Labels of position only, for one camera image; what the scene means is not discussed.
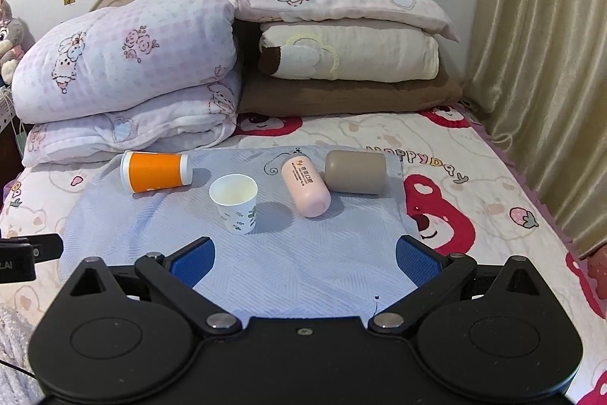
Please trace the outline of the white floral paper cup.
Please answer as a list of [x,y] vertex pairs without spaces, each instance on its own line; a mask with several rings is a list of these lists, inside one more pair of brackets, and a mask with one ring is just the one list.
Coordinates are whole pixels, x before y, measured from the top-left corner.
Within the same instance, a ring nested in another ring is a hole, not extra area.
[[243,174],[225,175],[211,184],[210,199],[227,231],[248,234],[255,228],[257,193],[255,180]]

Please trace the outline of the orange white cup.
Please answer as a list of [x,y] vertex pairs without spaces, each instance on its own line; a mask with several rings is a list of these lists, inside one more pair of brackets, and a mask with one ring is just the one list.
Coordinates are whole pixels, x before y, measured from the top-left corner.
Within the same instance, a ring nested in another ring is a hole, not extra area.
[[193,171],[187,154],[127,151],[120,160],[120,179],[132,194],[189,186]]

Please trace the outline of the taupe grey cup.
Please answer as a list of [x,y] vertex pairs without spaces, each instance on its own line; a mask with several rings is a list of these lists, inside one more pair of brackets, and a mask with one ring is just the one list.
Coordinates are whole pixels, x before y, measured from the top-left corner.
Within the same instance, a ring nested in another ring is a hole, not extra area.
[[380,195],[386,177],[387,160],[382,153],[332,150],[326,155],[324,181],[330,191]]

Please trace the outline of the cartoon bear bed sheet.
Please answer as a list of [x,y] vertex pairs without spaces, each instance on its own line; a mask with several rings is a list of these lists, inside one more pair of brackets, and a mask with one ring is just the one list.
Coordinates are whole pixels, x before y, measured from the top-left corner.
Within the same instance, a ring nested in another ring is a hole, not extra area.
[[[579,404],[606,400],[606,307],[594,296],[587,268],[569,250],[555,222],[527,192],[481,127],[456,109],[412,114],[322,118],[244,116],[234,136],[210,148],[286,147],[322,167],[332,149],[348,147],[396,156],[401,163],[412,234],[441,253],[463,252],[479,263],[528,257],[574,322],[583,360],[569,389]],[[5,236],[57,233],[101,164],[39,164],[13,184],[1,214]],[[36,324],[59,292],[59,262],[38,266],[36,280],[5,285],[1,302]]]

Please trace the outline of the light blue mat cloth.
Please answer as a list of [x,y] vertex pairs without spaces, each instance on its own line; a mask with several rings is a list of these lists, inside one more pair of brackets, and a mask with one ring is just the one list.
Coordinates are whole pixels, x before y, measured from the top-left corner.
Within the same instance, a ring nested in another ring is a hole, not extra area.
[[[142,194],[123,186],[120,161],[111,160],[68,216],[60,278],[86,257],[127,265],[206,236],[214,264],[195,289],[242,320],[371,318],[412,292],[396,262],[398,239],[417,231],[404,210],[400,160],[387,156],[382,194],[334,194],[321,217],[308,219],[281,177],[288,155],[286,147],[198,150],[189,186]],[[228,231],[210,199],[211,184],[229,174],[258,186],[256,225],[246,234]]]

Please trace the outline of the grey plush toy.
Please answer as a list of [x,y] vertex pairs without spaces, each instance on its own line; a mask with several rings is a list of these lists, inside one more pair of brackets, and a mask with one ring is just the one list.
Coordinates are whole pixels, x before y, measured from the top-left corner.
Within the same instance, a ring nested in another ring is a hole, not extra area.
[[29,27],[19,17],[13,16],[13,10],[8,1],[0,0],[0,3],[1,85],[10,87],[13,84],[14,72],[33,44],[33,38]]

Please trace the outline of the pink checkered folded quilt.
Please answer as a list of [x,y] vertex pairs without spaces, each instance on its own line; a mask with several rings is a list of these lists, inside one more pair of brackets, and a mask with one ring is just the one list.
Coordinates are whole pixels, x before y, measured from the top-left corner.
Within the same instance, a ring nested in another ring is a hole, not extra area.
[[212,147],[236,129],[241,78],[227,0],[135,0],[54,27],[13,75],[23,164]]

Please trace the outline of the pink bottle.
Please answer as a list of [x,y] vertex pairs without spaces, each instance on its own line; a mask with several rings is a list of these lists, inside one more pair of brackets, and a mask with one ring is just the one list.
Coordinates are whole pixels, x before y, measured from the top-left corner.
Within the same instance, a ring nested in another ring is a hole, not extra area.
[[295,153],[283,163],[281,174],[298,213],[317,218],[328,210],[331,194],[309,157]]

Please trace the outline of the beige curtain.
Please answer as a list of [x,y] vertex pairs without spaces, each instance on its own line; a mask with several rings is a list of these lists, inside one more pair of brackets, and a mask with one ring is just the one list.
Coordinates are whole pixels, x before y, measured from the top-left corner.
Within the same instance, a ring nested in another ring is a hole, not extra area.
[[606,243],[606,0],[478,0],[465,93],[586,257]]

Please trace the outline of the brown folded blanket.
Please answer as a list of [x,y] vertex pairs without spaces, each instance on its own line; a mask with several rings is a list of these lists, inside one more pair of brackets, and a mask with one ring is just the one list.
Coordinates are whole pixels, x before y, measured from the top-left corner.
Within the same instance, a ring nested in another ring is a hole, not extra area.
[[259,70],[261,29],[253,22],[234,25],[243,87],[239,112],[267,117],[417,112],[457,103],[458,82],[445,69],[432,80],[399,83],[373,81],[287,80]]

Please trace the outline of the cream folded blanket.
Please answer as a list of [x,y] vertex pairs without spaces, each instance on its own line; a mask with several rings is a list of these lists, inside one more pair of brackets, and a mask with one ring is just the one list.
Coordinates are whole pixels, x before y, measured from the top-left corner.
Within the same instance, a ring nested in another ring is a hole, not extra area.
[[282,79],[399,83],[439,71],[434,37],[397,22],[264,24],[259,49],[259,70]]

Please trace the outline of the pink cartoon pillow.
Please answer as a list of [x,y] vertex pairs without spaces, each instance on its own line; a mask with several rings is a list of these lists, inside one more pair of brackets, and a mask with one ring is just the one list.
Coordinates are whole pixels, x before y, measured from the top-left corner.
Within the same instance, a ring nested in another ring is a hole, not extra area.
[[325,22],[374,19],[398,22],[457,42],[452,19],[433,0],[228,0],[248,22]]

